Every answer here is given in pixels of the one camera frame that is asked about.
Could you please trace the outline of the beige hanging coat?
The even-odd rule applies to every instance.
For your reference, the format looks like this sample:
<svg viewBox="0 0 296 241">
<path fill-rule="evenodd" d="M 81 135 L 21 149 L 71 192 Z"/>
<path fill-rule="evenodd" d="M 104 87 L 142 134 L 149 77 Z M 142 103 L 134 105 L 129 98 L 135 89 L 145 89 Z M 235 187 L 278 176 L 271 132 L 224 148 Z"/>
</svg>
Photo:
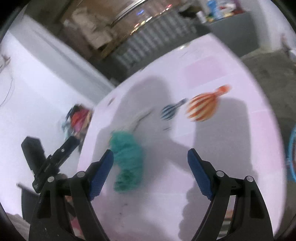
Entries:
<svg viewBox="0 0 296 241">
<path fill-rule="evenodd" d="M 70 18 L 63 22 L 63 25 L 79 30 L 95 50 L 117 38 L 117 33 L 109 24 L 109 19 L 91 12 L 86 6 L 75 9 Z"/>
</svg>

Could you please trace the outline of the grey storage cabinet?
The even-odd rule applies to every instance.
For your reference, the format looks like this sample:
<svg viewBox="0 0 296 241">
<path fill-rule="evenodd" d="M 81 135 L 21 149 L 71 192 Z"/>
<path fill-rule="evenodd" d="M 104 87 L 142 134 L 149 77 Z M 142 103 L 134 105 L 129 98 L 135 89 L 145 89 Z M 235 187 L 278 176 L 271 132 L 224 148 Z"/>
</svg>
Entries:
<svg viewBox="0 0 296 241">
<path fill-rule="evenodd" d="M 212 33 L 238 57 L 259 48 L 259 41 L 252 16 L 248 12 L 224 18 L 212 23 L 196 20 L 195 28 L 201 35 Z"/>
</svg>

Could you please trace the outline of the blue detergent bottle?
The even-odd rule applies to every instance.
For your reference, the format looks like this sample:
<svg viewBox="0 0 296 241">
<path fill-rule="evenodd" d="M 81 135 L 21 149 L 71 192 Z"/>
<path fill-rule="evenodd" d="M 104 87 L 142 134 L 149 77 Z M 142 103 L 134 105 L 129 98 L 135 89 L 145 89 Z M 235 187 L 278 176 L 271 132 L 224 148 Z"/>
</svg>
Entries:
<svg viewBox="0 0 296 241">
<path fill-rule="evenodd" d="M 220 20 L 223 18 L 223 15 L 218 7 L 217 1 L 216 0 L 208 0 L 207 1 L 207 6 L 210 9 L 210 12 L 212 14 L 212 17 L 215 20 Z"/>
</svg>

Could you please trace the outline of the metal balcony railing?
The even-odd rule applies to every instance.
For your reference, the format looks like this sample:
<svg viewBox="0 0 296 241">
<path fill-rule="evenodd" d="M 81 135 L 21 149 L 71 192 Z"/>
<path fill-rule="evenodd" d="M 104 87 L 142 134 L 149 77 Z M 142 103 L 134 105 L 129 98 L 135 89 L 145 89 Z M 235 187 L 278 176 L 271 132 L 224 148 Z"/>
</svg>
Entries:
<svg viewBox="0 0 296 241">
<path fill-rule="evenodd" d="M 152 18 L 127 37 L 110 55 L 128 70 L 183 40 L 197 36 L 195 21 L 172 10 Z"/>
</svg>

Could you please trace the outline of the colourful clothes pile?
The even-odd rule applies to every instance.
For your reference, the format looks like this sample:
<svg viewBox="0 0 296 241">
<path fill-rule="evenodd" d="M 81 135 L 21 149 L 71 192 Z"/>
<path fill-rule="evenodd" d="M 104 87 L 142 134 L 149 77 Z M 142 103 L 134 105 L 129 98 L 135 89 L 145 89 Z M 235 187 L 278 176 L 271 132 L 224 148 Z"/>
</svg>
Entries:
<svg viewBox="0 0 296 241">
<path fill-rule="evenodd" d="M 64 122 L 62 123 L 62 131 L 64 133 L 65 140 L 74 136 L 79 140 L 85 138 L 88 131 L 93 111 L 86 108 L 82 104 L 74 105 L 66 115 Z"/>
</svg>

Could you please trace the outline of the teal crumpled cloth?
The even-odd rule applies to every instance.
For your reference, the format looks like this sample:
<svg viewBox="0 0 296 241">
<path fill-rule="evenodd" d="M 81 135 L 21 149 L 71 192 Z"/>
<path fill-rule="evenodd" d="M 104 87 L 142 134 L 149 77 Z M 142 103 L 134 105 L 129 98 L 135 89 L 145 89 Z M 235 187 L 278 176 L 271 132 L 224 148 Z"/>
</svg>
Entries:
<svg viewBox="0 0 296 241">
<path fill-rule="evenodd" d="M 114 155 L 114 164 L 119 167 L 114 190 L 119 193 L 139 187 L 144 171 L 144 151 L 134 135 L 125 131 L 111 134 L 109 146 Z"/>
</svg>

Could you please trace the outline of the blue plastic trash basket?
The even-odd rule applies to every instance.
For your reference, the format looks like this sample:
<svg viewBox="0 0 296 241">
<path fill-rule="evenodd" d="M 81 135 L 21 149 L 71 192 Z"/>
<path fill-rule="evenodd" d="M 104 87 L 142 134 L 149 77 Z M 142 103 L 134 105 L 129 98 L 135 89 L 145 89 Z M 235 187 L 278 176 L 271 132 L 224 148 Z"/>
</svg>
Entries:
<svg viewBox="0 0 296 241">
<path fill-rule="evenodd" d="M 295 182 L 295 126 L 293 127 L 286 151 L 288 180 Z"/>
</svg>

